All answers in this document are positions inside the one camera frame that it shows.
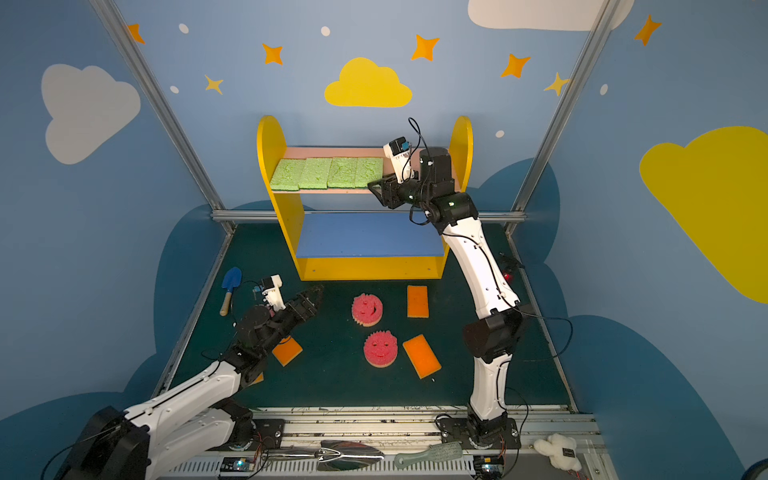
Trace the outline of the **green sponge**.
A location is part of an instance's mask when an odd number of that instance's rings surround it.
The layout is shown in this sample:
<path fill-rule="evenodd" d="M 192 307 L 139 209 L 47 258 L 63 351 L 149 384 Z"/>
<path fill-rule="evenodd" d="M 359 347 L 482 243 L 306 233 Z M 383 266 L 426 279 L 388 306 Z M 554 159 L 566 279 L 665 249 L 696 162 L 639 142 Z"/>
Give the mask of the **green sponge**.
<path fill-rule="evenodd" d="M 369 183 L 380 180 L 383 177 L 383 159 L 379 157 L 365 157 L 356 159 L 356 170 L 353 187 L 364 189 Z"/>
<path fill-rule="evenodd" d="M 325 190 L 331 169 L 331 158 L 307 158 L 303 161 L 298 186 L 300 190 Z"/>
<path fill-rule="evenodd" d="M 300 179 L 305 167 L 304 159 L 281 159 L 271 177 L 270 187 L 273 191 L 299 191 Z"/>
<path fill-rule="evenodd" d="M 353 189 L 356 184 L 358 160 L 350 157 L 334 157 L 327 179 L 329 189 Z"/>

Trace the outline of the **pink smiley sponge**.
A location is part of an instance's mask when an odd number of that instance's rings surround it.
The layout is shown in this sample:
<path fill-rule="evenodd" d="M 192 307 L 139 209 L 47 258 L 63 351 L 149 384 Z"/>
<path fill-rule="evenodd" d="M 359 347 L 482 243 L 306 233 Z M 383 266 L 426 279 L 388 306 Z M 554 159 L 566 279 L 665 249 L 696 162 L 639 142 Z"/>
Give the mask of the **pink smiley sponge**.
<path fill-rule="evenodd" d="M 353 320 L 363 326 L 372 327 L 383 317 L 383 303 L 373 294 L 361 294 L 354 298 L 351 313 Z"/>
<path fill-rule="evenodd" d="M 371 366 L 386 368 L 397 358 L 397 338 L 390 331 L 374 332 L 366 339 L 363 346 L 363 354 Z"/>

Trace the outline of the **pink smiley sponge front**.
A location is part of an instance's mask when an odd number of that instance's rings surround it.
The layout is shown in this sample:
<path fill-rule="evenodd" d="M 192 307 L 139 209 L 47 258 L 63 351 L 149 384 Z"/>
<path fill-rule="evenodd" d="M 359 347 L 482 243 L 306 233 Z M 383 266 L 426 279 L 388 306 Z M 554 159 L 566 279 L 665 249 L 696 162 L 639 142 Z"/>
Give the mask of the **pink smiley sponge front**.
<path fill-rule="evenodd" d="M 374 332 L 366 339 L 363 346 L 363 354 L 371 366 L 386 368 L 397 358 L 397 338 L 390 331 Z"/>

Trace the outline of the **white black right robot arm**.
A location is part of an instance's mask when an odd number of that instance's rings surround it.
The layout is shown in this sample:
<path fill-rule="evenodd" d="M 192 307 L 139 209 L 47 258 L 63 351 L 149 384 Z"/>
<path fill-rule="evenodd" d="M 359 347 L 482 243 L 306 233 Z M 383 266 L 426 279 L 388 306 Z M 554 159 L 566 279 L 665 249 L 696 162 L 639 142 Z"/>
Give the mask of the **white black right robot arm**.
<path fill-rule="evenodd" d="M 519 297 L 511 289 L 485 239 L 479 212 L 469 196 L 455 188 L 450 153 L 445 148 L 419 152 L 398 138 L 383 147 L 393 172 L 367 184 L 389 209 L 409 205 L 421 211 L 455 256 L 469 286 L 478 320 L 466 325 L 464 343 L 474 357 L 469 413 L 482 426 L 506 419 L 503 390 L 509 364 L 523 334 Z"/>

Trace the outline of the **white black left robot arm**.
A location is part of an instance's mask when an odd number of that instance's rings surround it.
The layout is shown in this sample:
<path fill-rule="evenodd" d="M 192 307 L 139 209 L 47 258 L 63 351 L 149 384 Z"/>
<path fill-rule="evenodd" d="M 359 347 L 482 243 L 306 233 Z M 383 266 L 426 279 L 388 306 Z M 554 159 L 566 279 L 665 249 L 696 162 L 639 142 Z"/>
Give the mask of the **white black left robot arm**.
<path fill-rule="evenodd" d="M 55 476 L 58 479 L 156 479 L 210 448 L 250 437 L 252 413 L 233 397 L 265 371 L 272 351 L 317 315 L 315 285 L 275 311 L 252 307 L 227 349 L 187 381 L 143 403 L 96 412 Z"/>

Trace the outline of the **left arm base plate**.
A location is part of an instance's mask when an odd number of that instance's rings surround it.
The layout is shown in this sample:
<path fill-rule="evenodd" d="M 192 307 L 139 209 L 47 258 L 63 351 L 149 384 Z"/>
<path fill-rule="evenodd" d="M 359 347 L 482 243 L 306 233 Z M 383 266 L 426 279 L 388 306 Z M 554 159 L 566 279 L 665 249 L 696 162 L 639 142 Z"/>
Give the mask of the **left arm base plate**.
<path fill-rule="evenodd" d="M 285 421 L 282 419 L 239 420 L 224 448 L 231 451 L 277 449 L 282 444 Z"/>

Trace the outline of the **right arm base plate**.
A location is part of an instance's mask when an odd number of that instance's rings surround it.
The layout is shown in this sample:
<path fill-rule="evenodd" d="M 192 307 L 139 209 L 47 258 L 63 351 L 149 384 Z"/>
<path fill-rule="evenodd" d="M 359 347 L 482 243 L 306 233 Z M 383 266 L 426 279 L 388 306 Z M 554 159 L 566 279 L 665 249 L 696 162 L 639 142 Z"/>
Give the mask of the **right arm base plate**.
<path fill-rule="evenodd" d="M 493 420 L 479 420 L 438 415 L 435 425 L 443 443 L 458 441 L 464 450 L 502 450 L 521 447 L 517 423 L 505 415 Z"/>

